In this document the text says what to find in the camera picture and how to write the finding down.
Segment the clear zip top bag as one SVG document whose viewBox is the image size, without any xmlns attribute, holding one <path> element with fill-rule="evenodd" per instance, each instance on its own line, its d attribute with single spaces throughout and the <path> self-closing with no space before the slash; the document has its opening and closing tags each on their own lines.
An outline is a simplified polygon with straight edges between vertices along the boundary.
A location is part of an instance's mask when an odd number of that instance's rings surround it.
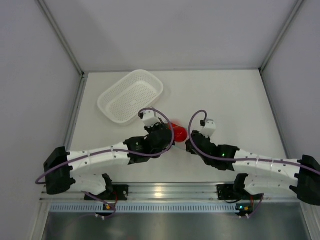
<svg viewBox="0 0 320 240">
<path fill-rule="evenodd" d="M 170 120 L 171 121 L 171 123 L 172 122 L 174 122 L 174 123 L 178 123 L 179 125 L 181 125 L 183 128 L 185 128 L 184 126 L 183 126 L 183 124 L 181 123 L 181 121 L 179 121 L 178 119 L 171 119 Z M 178 142 L 175 142 L 175 145 L 174 145 L 174 147 L 176 148 L 176 149 L 179 149 L 179 150 L 182 150 L 182 151 L 185 151 L 186 150 L 186 141 L 185 142 L 182 142 L 182 143 L 178 143 Z"/>
</svg>

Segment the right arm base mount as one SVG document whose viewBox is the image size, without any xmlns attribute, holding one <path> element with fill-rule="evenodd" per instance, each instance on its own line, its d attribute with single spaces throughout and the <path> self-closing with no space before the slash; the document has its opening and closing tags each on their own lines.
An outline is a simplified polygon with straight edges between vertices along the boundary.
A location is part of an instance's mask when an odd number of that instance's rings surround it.
<svg viewBox="0 0 320 240">
<path fill-rule="evenodd" d="M 234 184 L 218 184 L 216 189 L 219 200 L 235 202 L 251 199 L 251 195 L 243 187 Z"/>
</svg>

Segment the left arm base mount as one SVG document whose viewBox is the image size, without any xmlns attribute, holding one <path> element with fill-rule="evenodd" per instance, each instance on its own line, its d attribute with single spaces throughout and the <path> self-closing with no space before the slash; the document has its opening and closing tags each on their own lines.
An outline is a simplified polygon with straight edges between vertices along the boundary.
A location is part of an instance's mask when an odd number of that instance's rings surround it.
<svg viewBox="0 0 320 240">
<path fill-rule="evenodd" d="M 114 184 L 112 191 L 107 190 L 95 197 L 103 201 L 127 201 L 129 193 L 129 186 L 127 184 Z"/>
</svg>

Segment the white perforated plastic basket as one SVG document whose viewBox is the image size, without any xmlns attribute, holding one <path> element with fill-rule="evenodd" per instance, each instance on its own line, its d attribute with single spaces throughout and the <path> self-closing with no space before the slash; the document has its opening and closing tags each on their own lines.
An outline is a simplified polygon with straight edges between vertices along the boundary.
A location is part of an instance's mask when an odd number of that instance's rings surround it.
<svg viewBox="0 0 320 240">
<path fill-rule="evenodd" d="M 131 124 L 141 109 L 158 101 L 163 83 L 146 70 L 135 70 L 103 92 L 97 99 L 98 109 L 113 123 Z"/>
</svg>

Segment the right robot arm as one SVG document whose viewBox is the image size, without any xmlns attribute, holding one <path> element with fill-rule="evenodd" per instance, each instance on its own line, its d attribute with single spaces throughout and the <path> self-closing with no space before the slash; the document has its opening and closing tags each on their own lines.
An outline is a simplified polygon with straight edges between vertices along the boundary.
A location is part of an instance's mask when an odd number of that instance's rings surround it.
<svg viewBox="0 0 320 240">
<path fill-rule="evenodd" d="M 210 137 L 194 130 L 186 141 L 186 151 L 199 156 L 205 165 L 237 174 L 233 192 L 240 199 L 248 195 L 290 195 L 319 206 L 320 164 L 303 155 L 300 159 L 260 156 L 232 145 L 215 145 Z"/>
</svg>

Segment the aluminium mounting rail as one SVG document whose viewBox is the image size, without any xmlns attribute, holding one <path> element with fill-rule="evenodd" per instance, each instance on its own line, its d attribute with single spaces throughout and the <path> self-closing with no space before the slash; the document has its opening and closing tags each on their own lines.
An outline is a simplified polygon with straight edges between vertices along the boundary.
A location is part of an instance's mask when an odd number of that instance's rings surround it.
<svg viewBox="0 0 320 240">
<path fill-rule="evenodd" d="M 231 182 L 115 182 L 113 185 L 125 184 L 129 186 L 127 201 L 219 201 L 217 185 L 233 184 Z M 294 193 L 267 193 L 263 191 L 264 200 L 270 202 L 299 201 Z M 85 196 L 80 191 L 69 190 L 57 195 L 47 194 L 44 187 L 40 194 L 41 201 L 71 202 L 84 201 Z"/>
</svg>

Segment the red fake tomato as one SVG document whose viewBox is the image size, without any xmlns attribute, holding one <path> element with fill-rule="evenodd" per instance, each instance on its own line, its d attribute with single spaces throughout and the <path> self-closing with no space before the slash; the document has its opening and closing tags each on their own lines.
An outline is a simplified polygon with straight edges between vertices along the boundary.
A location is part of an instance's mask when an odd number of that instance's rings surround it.
<svg viewBox="0 0 320 240">
<path fill-rule="evenodd" d="M 171 124 L 174 132 L 174 141 L 177 143 L 185 142 L 188 138 L 187 130 L 178 123 L 172 122 Z"/>
</svg>

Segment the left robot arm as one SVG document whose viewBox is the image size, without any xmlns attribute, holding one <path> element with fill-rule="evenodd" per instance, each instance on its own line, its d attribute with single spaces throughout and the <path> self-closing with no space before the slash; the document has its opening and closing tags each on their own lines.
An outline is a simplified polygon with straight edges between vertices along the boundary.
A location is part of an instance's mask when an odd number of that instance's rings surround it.
<svg viewBox="0 0 320 240">
<path fill-rule="evenodd" d="M 174 144 L 169 124 L 159 121 L 146 126 L 146 136 L 131 137 L 116 145 L 85 151 L 67 151 L 57 147 L 43 164 L 46 192 L 58 195 L 69 190 L 87 192 L 109 199 L 112 180 L 105 173 L 110 167 L 133 165 L 159 158 Z"/>
</svg>

